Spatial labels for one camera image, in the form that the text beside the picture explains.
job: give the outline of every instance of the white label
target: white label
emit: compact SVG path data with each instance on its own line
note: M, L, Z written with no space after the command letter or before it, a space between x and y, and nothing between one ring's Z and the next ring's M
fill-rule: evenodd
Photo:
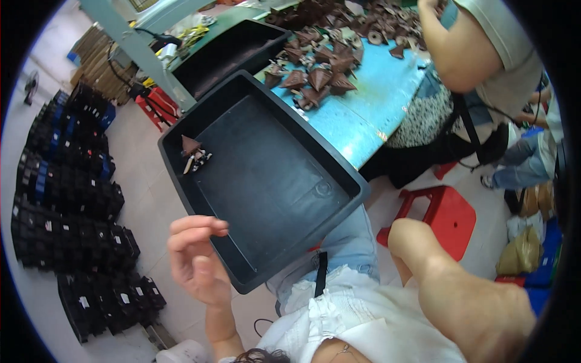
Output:
M89 301L87 301L87 298L84 296L79 297L78 302L81 303L81 305L83 306L83 309L86 309L89 307Z

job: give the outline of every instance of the black tray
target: black tray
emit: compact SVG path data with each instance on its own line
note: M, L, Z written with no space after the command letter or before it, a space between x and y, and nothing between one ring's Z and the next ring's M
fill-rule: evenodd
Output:
M213 154L186 175L182 134ZM211 242L241 294L315 246L370 193L327 140L246 71L214 87L158 146L188 214L229 222L229 235Z
M242 20L201 47L174 72L196 99L232 73L256 74L282 50L291 31L255 20Z

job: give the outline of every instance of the light blue jeans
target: light blue jeans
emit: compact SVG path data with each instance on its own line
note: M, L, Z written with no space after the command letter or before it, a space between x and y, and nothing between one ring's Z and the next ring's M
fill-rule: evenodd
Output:
M377 242L365 208L360 205L325 237L319 250L305 253L266 282L266 287L276 295L282 308L291 296L292 285L302 280L314 282L317 279L318 254L322 251L328 255L327 273L347 265L379 282Z
M496 171L492 176L494 188L515 191L550 180L541 159L538 135L520 139L494 164L495 167L498 165L506 168Z

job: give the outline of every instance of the sneaker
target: sneaker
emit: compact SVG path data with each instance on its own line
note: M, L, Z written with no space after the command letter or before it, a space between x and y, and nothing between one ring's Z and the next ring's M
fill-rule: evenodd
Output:
M491 175L481 175L480 176L480 183L486 189L490 189L490 190L494 189L494 186L492 185L492 176Z

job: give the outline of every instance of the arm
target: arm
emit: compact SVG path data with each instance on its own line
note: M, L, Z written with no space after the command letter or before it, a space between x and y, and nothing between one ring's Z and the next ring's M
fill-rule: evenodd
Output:
M418 282L427 319L455 342L468 362L516 359L535 325L523 289L467 273L423 222L394 221L388 245Z
M450 30L437 18L437 2L418 1L424 40L443 85L466 93L503 68L500 56L476 19L458 8Z
M167 240L174 280L206 304L206 336L216 361L244 353L232 313L230 279L210 244L210 235L227 234L225 221L191 215L171 224Z
M545 87L545 89L542 90L540 93L541 93L540 94L540 97L541 97L540 103L545 103L551 99L551 87ZM534 104L539 103L539 93L538 92L533 93L533 95L529 99L529 103L534 103Z
M545 118L543 116L539 116L536 118L535 121L535 114L533 113L527 113L527 112L523 112L521 111L521 113L516 116L514 118L515 121L520 121L520 122L527 122L530 125L536 125L545 129L548 129L548 124L547 124L547 120L545 120Z

